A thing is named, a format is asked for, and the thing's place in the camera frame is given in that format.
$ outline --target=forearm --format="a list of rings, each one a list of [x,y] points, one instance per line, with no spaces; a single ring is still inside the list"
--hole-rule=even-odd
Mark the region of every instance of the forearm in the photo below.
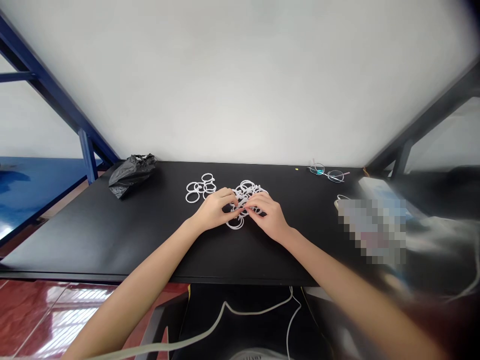
[[[292,229],[279,241],[389,359],[446,359],[390,299]]]
[[[110,295],[78,334],[65,358],[83,359],[120,350],[200,233],[191,219],[185,221]]]

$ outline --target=hand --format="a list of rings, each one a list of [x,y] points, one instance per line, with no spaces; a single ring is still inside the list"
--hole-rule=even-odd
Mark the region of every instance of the hand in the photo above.
[[[244,210],[239,208],[232,212],[223,212],[222,208],[230,203],[234,203],[235,206],[239,205],[239,201],[232,189],[221,188],[206,197],[203,204],[191,217],[191,220],[194,221],[202,233],[205,230],[216,228],[235,219]]]
[[[266,192],[253,194],[243,207],[258,226],[276,242],[280,243],[290,234],[292,228],[285,221],[280,204],[273,201]],[[260,216],[251,209],[252,207],[260,208],[266,215]]]

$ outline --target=white wall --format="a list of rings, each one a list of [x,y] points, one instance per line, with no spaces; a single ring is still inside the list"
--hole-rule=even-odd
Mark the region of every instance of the white wall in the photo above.
[[[405,171],[480,165],[480,98],[473,97],[414,144]]]
[[[0,73],[15,69],[0,56]],[[0,83],[0,156],[81,158],[77,134],[26,82]]]
[[[363,166],[479,54],[454,0],[0,0],[117,153]]]

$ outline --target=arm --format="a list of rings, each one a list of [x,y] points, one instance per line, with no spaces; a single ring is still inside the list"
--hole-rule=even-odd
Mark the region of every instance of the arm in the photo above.
[[[243,210],[224,213],[238,200],[224,187],[210,194],[198,211],[147,257],[100,306],[66,351],[65,359],[84,359],[120,350],[159,297],[190,246],[205,230],[237,217]]]
[[[259,207],[261,217],[250,209]],[[446,359],[446,353],[390,299],[288,226],[280,205],[265,192],[244,205],[250,217],[287,249],[333,301],[389,359]]]

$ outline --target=white cord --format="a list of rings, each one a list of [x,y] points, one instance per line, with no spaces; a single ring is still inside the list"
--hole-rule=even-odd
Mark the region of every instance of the white cord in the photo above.
[[[298,307],[296,308],[295,312],[291,316],[290,322],[288,323],[288,328],[286,329],[286,356],[288,357],[288,360],[290,360],[290,351],[289,351],[289,333],[290,333],[290,327],[292,326],[292,321],[294,320],[295,315],[299,312],[299,310],[302,308],[302,304],[300,301],[298,301],[293,292],[291,293],[291,296],[295,299],[295,301],[298,303]]]
[[[468,295],[477,286],[477,284],[480,281],[480,236],[477,235],[475,239],[475,243],[473,244],[473,247],[474,247],[475,268],[476,268],[475,278],[465,290],[463,290],[458,295],[455,295],[454,297],[449,298],[447,301],[445,301],[446,303],[452,302],[453,300],[457,300],[459,298],[462,298]]]
[[[192,345],[192,344],[194,344],[194,343],[196,343],[200,340],[205,339],[207,336],[209,336],[215,330],[217,325],[219,324],[220,319],[222,318],[222,315],[224,313],[225,307],[227,307],[228,310],[230,310],[230,312],[235,314],[235,315],[247,315],[247,316],[249,316],[249,315],[262,315],[262,314],[268,313],[269,311],[272,311],[272,310],[288,303],[292,298],[295,299],[295,301],[300,306],[293,313],[293,316],[290,319],[290,323],[288,324],[288,329],[286,331],[286,353],[287,353],[287,356],[288,356],[288,360],[290,360],[290,352],[289,352],[290,326],[292,325],[292,321],[294,320],[295,315],[297,314],[297,312],[302,307],[302,304],[300,304],[300,302],[295,298],[294,290],[291,286],[290,286],[290,296],[288,297],[288,299],[286,299],[282,302],[279,302],[277,305],[274,305],[274,306],[269,307],[268,309],[265,309],[265,310],[262,310],[262,311],[253,311],[253,312],[236,311],[236,310],[232,309],[232,307],[229,305],[228,302],[224,301],[223,304],[221,305],[220,313],[218,314],[218,317],[216,318],[213,325],[207,331],[205,331],[205,332],[203,332],[203,333],[201,333],[197,336],[191,337],[187,340],[182,340],[182,341],[173,342],[173,343],[156,342],[156,343],[152,343],[152,344],[148,344],[148,345],[131,347],[131,348],[124,349],[124,350],[110,352],[110,353],[104,354],[104,355],[94,356],[94,357],[91,357],[90,360],[121,360],[121,359],[126,359],[126,358],[130,358],[130,357],[137,356],[137,355],[140,355],[140,354],[145,354],[145,353],[168,352],[168,351],[178,350],[178,349],[187,347],[189,345]]]

